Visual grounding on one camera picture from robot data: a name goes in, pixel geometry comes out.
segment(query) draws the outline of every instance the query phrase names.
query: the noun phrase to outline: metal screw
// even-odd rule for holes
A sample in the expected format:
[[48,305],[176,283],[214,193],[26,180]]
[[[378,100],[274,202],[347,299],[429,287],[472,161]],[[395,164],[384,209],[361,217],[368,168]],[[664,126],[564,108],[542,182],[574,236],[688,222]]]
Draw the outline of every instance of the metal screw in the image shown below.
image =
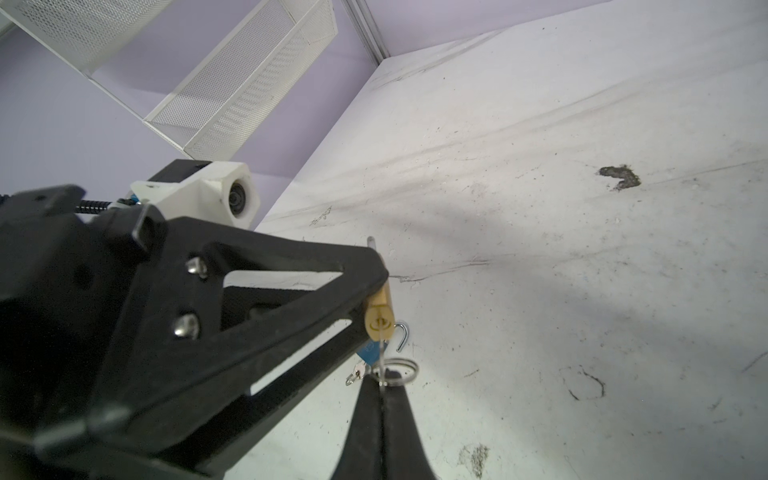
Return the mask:
[[174,335],[180,339],[196,339],[200,335],[200,320],[194,313],[187,313],[176,319]]
[[205,264],[202,258],[194,257],[187,261],[187,272],[205,280],[208,278],[208,265]]

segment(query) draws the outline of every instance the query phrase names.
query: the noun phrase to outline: white 3d-printed part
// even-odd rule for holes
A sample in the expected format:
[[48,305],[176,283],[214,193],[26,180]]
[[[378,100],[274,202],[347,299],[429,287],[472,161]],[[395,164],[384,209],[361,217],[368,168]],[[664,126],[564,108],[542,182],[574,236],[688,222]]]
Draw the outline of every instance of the white 3d-printed part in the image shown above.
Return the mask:
[[[230,211],[230,189],[243,187],[245,208],[240,214]],[[143,204],[153,204],[166,220],[193,217],[222,225],[249,228],[259,210],[260,200],[245,164],[213,162],[177,184],[137,181],[131,190]]]

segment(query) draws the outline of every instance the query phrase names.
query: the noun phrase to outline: metal frame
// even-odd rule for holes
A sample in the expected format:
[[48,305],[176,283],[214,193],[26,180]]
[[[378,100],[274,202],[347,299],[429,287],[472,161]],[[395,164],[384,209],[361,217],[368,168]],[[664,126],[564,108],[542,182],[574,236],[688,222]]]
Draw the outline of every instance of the metal frame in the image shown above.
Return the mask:
[[376,65],[380,65],[391,55],[384,45],[384,39],[373,20],[366,0],[342,0],[342,3],[371,59]]

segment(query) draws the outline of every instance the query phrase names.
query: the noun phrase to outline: metal ring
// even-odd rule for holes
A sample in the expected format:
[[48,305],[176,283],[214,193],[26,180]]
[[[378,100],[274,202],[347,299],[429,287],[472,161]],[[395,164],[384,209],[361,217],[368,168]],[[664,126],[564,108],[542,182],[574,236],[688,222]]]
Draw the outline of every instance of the metal ring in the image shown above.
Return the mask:
[[404,366],[413,370],[413,374],[407,377],[400,377],[399,379],[382,379],[379,376],[379,369],[375,368],[371,371],[371,376],[383,386],[405,386],[414,381],[419,375],[419,364],[410,359],[404,359],[401,357],[393,357],[391,359],[385,359],[384,369],[388,366]]

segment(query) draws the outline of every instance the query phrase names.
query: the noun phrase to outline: purple wall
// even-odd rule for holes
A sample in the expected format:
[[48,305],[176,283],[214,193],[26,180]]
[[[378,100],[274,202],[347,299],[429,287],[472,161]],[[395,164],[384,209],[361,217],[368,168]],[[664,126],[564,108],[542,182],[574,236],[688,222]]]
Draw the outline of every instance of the purple wall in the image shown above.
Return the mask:
[[392,56],[606,1],[366,0]]
[[[238,0],[237,5],[248,2]],[[334,8],[339,34],[232,159],[247,163],[254,173],[262,199],[258,221],[376,68],[343,5],[335,0]],[[196,45],[204,50],[204,42]],[[198,54],[191,52],[184,61],[194,63]],[[120,69],[110,65],[110,90],[134,107],[141,105],[142,95],[157,95],[169,79],[137,71],[121,77]],[[123,63],[123,72],[126,65],[130,62]],[[96,75],[100,81],[109,77],[109,68],[100,72],[107,72]],[[120,78],[124,90],[115,91]],[[110,200],[179,156],[23,31],[0,42],[0,194],[76,183],[88,198]]]

